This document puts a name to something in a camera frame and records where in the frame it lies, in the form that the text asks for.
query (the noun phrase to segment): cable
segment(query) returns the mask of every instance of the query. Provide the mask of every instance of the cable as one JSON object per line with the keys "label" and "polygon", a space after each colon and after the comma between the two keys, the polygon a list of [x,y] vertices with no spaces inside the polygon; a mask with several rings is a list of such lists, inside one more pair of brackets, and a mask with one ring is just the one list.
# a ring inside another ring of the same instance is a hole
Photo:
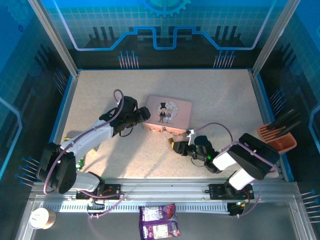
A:
{"label": "cable", "polygon": [[250,203],[250,195],[248,194],[248,192],[246,190],[243,191],[245,193],[245,195],[248,197],[248,204]]}
{"label": "cable", "polygon": [[196,165],[196,164],[194,163],[194,158],[193,158],[193,157],[191,158],[191,162],[192,162],[193,165],[195,165],[195,166],[198,167],[198,168],[202,168],[202,167],[205,166],[205,164],[203,164],[203,165],[201,165],[201,166]]}
{"label": "cable", "polygon": [[121,135],[121,132],[119,132],[119,136],[122,137],[122,138],[127,137],[127,136],[129,136],[129,135],[132,133],[133,130],[134,130],[134,127],[132,127],[131,130],[130,130],[130,132],[129,132],[128,134],[124,135],[124,136],[122,136],[122,135]]}
{"label": "cable", "polygon": [[52,190],[52,191],[47,191],[47,187],[48,187],[48,183],[49,183],[49,180],[50,180],[50,177],[56,167],[56,165],[58,164],[58,161],[61,159],[61,157],[66,153],[66,151],[71,148],[73,146],[73,144],[75,144],[79,139],[81,139],[83,136],[91,133],[92,131],[95,131],[96,129],[99,129],[99,128],[102,128],[103,126],[111,123],[113,120],[115,120],[118,115],[120,114],[120,112],[122,111],[122,108],[124,107],[124,103],[125,103],[125,96],[124,96],[124,93],[119,90],[119,89],[116,89],[114,90],[113,92],[113,97],[114,99],[118,102],[117,98],[116,98],[116,92],[119,92],[121,94],[121,106],[120,106],[120,109],[119,111],[108,121],[106,121],[105,123],[102,123],[100,125],[98,125],[97,127],[93,127],[85,132],[83,132],[82,134],[80,134],[73,142],[71,142],[68,146],[65,147],[65,149],[62,150],[62,152],[60,152],[60,154],[58,155],[58,157],[55,159],[55,161],[53,162],[49,172],[48,172],[48,175],[46,176],[45,178],[45,181],[44,181],[44,186],[43,186],[43,193],[45,195],[48,195],[48,194],[51,194],[53,193],[55,190]]}
{"label": "cable", "polygon": [[260,182],[260,181],[257,180],[257,182],[258,182],[258,184],[259,184],[259,194],[258,194],[258,197],[257,197],[255,203],[253,204],[253,206],[252,206],[248,211],[246,211],[246,212],[244,212],[244,213],[242,213],[242,214],[240,214],[240,215],[238,214],[238,215],[236,216],[237,218],[240,218],[240,217],[243,217],[243,216],[249,214],[249,213],[257,206],[258,202],[260,201],[260,198],[261,198],[261,188],[262,188],[262,186],[261,186],[261,182]]}
{"label": "cable", "polygon": [[[114,197],[114,195],[115,195],[115,194],[109,195],[109,196],[104,196],[104,198],[106,198],[106,197],[111,198],[111,197]],[[91,218],[91,219],[92,219],[92,218],[98,219],[98,218],[100,218],[100,217],[102,217],[102,216],[110,213],[113,209],[115,209],[115,208],[123,201],[123,199],[125,198],[125,195],[124,195],[123,193],[119,193],[119,194],[117,194],[117,196],[121,196],[121,197],[120,197],[119,201],[118,201],[114,206],[112,206],[109,210],[107,210],[107,211],[105,211],[105,212],[103,212],[103,213],[97,213],[97,214],[95,214],[95,215],[90,215],[90,218]]]}
{"label": "cable", "polygon": [[219,126],[223,127],[223,128],[228,132],[228,134],[230,135],[231,142],[234,141],[234,138],[232,137],[232,134],[231,134],[230,130],[229,130],[225,125],[223,125],[223,124],[221,124],[221,123],[219,123],[219,122],[210,122],[210,123],[208,123],[208,124],[206,124],[206,125],[198,128],[198,129],[196,129],[196,130],[194,130],[194,131],[195,131],[195,132],[198,132],[198,131],[200,131],[200,130],[202,130],[202,129],[210,126],[210,125],[219,125]]}
{"label": "cable", "polygon": [[278,167],[269,162],[268,160],[264,159],[263,157],[259,156],[258,154],[256,154],[254,151],[252,151],[250,148],[248,148],[246,145],[242,144],[241,142],[238,141],[234,141],[233,143],[231,143],[232,145],[239,145],[241,146],[243,149],[245,149],[246,151],[248,151],[251,155],[255,156],[257,159],[259,159],[260,161],[264,162],[265,164],[269,165],[270,167],[274,168],[277,172],[279,172]]}

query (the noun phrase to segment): paper cup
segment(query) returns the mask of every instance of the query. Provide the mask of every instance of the paper cup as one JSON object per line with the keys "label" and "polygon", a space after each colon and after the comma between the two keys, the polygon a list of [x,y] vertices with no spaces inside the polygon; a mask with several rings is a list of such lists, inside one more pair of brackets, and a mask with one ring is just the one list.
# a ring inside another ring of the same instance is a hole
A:
{"label": "paper cup", "polygon": [[45,208],[38,208],[31,213],[29,224],[33,229],[48,229],[56,220],[56,213]]}

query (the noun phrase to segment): top hat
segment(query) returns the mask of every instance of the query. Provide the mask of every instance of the top hat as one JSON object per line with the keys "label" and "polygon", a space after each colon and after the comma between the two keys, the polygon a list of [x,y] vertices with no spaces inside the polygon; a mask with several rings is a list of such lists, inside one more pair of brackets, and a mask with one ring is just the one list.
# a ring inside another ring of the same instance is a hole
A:
{"label": "top hat", "polygon": [[165,102],[161,102],[160,104],[161,104],[160,109],[167,109],[167,108],[166,108],[166,103],[165,103]]}

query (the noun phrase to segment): orange container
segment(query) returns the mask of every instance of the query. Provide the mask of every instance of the orange container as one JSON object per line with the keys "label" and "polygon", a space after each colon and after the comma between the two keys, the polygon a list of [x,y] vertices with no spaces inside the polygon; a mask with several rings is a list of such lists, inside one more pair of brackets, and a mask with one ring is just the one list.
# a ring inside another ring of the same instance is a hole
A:
{"label": "orange container", "polygon": [[297,141],[290,132],[286,135],[275,138],[281,130],[286,128],[285,126],[275,130],[267,130],[268,125],[270,125],[270,123],[257,129],[257,133],[263,142],[274,147],[280,154],[286,153],[297,146]]}

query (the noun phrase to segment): glass panel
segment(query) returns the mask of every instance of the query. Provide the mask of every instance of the glass panel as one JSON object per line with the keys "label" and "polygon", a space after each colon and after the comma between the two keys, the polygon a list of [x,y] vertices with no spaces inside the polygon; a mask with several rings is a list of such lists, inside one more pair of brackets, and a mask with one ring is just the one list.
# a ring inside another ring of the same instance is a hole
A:
{"label": "glass panel", "polygon": [[251,68],[287,0],[43,0],[80,69]]}
{"label": "glass panel", "polygon": [[301,0],[260,72],[275,118],[292,108],[301,113],[302,123],[291,131],[297,147],[286,156],[303,182],[320,180],[319,13],[318,2]]}
{"label": "glass panel", "polygon": [[0,1],[0,22],[0,236],[14,239],[36,181],[28,157],[49,142],[70,73],[28,1]]}

